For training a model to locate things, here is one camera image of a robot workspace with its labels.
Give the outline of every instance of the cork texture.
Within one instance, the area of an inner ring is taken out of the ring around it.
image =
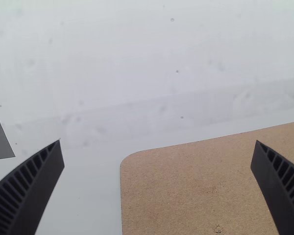
[[[123,235],[278,235],[250,170],[256,140],[294,163],[294,123],[125,158]]]

